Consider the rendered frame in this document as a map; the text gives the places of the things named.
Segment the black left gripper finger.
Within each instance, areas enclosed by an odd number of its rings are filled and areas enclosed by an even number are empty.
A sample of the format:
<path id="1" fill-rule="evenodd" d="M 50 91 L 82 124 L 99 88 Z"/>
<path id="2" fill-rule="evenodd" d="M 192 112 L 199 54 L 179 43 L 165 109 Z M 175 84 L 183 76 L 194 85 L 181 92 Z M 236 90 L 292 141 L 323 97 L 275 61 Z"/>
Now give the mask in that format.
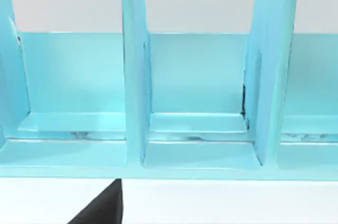
<path id="1" fill-rule="evenodd" d="M 115 179 L 67 224 L 122 224 L 122 179 Z"/>

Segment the light blue rack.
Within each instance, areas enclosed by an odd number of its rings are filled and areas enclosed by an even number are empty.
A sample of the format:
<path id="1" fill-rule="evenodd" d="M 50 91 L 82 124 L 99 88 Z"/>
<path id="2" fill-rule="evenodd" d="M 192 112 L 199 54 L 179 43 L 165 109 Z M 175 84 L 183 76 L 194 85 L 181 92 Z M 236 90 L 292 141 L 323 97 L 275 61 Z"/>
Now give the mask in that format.
<path id="1" fill-rule="evenodd" d="M 0 178 L 338 181 L 338 33 L 26 32 L 0 0 Z"/>

